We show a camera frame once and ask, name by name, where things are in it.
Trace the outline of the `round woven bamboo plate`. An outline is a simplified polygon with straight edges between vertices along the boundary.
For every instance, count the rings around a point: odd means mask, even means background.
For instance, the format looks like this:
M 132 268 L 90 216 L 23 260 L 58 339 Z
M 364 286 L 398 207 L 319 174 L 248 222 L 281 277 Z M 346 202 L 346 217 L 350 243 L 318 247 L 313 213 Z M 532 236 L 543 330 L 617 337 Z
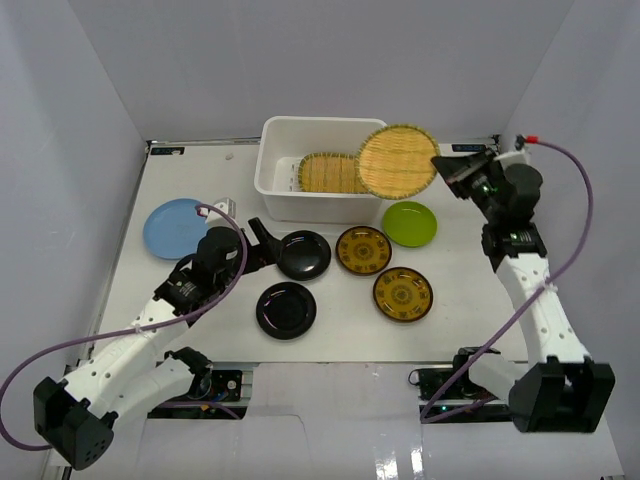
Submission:
M 355 171 L 370 194 L 400 200 L 419 194 L 433 182 L 437 171 L 432 160 L 439 155 L 438 142 L 421 127 L 388 125 L 361 144 Z

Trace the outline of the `rectangular woven bamboo plate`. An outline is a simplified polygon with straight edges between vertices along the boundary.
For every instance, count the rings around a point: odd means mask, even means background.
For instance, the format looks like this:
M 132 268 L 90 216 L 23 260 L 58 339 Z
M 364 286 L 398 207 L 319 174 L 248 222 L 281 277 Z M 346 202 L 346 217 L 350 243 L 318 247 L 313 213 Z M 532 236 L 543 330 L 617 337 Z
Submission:
M 298 185 L 310 193 L 366 194 L 356 172 L 354 155 L 317 152 L 305 156 L 298 166 Z

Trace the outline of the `light blue plate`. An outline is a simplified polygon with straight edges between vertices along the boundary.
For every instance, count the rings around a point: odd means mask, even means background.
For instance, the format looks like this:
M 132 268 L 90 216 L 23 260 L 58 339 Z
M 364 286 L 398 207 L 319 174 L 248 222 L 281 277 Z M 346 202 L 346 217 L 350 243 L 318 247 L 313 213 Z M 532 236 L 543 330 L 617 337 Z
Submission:
M 196 252 L 208 228 L 196 207 L 198 200 L 178 198 L 157 207 L 143 227 L 147 250 L 163 260 L 179 260 Z

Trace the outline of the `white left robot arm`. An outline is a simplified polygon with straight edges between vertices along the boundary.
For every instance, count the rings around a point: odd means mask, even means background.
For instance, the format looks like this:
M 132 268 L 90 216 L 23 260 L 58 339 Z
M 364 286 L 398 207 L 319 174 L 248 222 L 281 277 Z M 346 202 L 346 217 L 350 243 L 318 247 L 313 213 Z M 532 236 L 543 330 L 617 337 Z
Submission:
M 175 397 L 199 399 L 209 392 L 211 360 L 190 347 L 167 347 L 242 275 L 278 262 L 280 240 L 257 218 L 249 226 L 255 245 L 235 225 L 210 228 L 195 253 L 181 259 L 154 291 L 131 333 L 110 341 L 62 380 L 45 378 L 36 386 L 36 430 L 73 469 L 93 465 L 127 422 Z

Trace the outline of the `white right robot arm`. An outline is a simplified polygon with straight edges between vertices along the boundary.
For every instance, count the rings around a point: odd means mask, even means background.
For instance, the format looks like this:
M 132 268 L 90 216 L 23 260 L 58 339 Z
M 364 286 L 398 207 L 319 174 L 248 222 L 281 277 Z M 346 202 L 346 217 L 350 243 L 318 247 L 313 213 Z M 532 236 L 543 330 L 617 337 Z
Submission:
M 430 412 L 453 386 L 466 399 L 486 390 L 501 400 L 523 433 L 594 432 L 615 376 L 578 339 L 555 290 L 533 222 L 542 175 L 523 151 L 437 156 L 432 163 L 453 194 L 471 200 L 485 217 L 483 252 L 515 312 L 485 345 L 459 351 L 451 376 L 422 408 L 422 423 L 453 416 Z

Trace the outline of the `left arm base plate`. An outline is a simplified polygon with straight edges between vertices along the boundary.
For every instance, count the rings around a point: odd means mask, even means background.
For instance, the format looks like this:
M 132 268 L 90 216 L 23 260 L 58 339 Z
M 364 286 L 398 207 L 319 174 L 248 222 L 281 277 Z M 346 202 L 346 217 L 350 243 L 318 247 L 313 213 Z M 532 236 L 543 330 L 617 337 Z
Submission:
M 243 379 L 242 370 L 213 370 L 194 392 L 172 398 L 158 408 L 200 408 L 213 403 L 239 402 Z

